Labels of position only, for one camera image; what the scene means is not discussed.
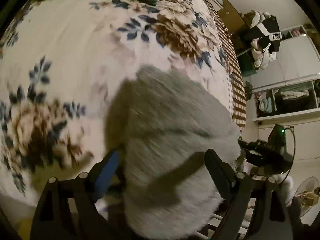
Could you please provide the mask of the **grey fluffy pants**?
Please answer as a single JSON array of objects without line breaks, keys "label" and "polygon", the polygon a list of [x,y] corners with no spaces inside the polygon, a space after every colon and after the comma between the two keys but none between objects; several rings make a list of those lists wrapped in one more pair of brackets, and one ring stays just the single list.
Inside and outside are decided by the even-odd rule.
[{"label": "grey fluffy pants", "polygon": [[124,81],[107,142],[120,151],[129,228],[147,239],[183,239],[204,227],[222,202],[204,153],[234,165],[239,135],[227,108],[179,70],[144,66]]}]

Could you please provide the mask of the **brown cardboard box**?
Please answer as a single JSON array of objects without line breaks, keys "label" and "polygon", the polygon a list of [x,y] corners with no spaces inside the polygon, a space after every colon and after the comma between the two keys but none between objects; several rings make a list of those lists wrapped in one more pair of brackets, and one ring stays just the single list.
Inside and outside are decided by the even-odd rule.
[{"label": "brown cardboard box", "polygon": [[248,29],[248,25],[229,0],[223,0],[222,9],[217,14],[230,33],[237,33]]}]

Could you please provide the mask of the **black white jacket pile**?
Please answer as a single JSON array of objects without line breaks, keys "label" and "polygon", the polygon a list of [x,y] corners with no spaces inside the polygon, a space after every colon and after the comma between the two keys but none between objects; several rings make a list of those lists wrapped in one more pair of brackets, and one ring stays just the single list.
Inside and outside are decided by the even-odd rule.
[{"label": "black white jacket pile", "polygon": [[247,38],[251,41],[253,66],[256,70],[264,70],[276,60],[280,50],[281,31],[277,18],[268,12],[256,10],[251,10],[244,17],[249,26]]}]

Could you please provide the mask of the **floral cream bed blanket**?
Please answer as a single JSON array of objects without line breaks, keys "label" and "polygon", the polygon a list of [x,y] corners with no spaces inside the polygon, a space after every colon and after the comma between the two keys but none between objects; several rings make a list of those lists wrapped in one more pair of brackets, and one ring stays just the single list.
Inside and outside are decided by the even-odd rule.
[{"label": "floral cream bed blanket", "polygon": [[121,84],[179,69],[246,124],[240,67],[211,0],[29,0],[1,35],[1,194],[36,206],[49,177],[89,170]]}]

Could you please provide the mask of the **white open shelf unit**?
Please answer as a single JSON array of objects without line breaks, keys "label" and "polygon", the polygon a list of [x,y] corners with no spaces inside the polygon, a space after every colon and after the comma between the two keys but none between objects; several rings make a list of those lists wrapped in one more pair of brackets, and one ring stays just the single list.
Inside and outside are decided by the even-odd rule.
[{"label": "white open shelf unit", "polygon": [[274,123],[296,116],[319,115],[319,37],[312,26],[283,29],[276,59],[250,77],[253,121]]}]

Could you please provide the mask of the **white standing fan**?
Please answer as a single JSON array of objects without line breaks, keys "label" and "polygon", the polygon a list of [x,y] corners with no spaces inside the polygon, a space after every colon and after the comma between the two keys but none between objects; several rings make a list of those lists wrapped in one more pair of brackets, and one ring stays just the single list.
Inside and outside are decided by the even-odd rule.
[{"label": "white standing fan", "polygon": [[300,218],[306,215],[312,207],[319,202],[319,181],[311,176],[304,180],[295,192],[294,197],[298,200]]}]

